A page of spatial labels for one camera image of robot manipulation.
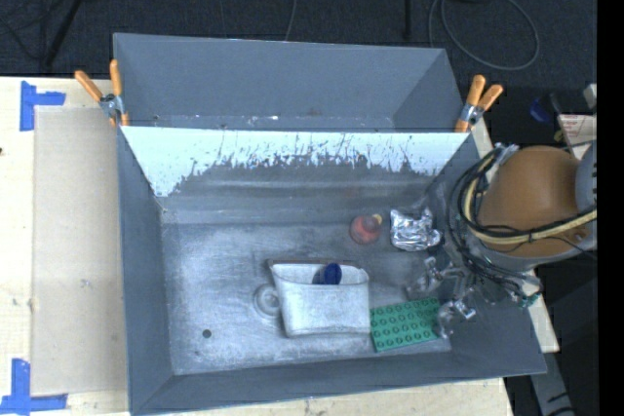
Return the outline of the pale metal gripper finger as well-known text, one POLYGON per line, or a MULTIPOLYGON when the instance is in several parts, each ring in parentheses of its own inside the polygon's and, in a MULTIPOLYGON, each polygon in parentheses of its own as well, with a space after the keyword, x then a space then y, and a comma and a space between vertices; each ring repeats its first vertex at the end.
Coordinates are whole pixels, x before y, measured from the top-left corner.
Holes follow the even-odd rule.
POLYGON ((462 321, 471 321, 477 311, 466 305, 462 300, 451 300, 444 303, 436 316, 436 333, 440 338, 448 339, 455 327, 462 321))
POLYGON ((445 277, 444 271, 439 269, 437 259, 434 256, 426 257, 406 287, 407 298, 416 300, 433 295, 442 285, 445 277))

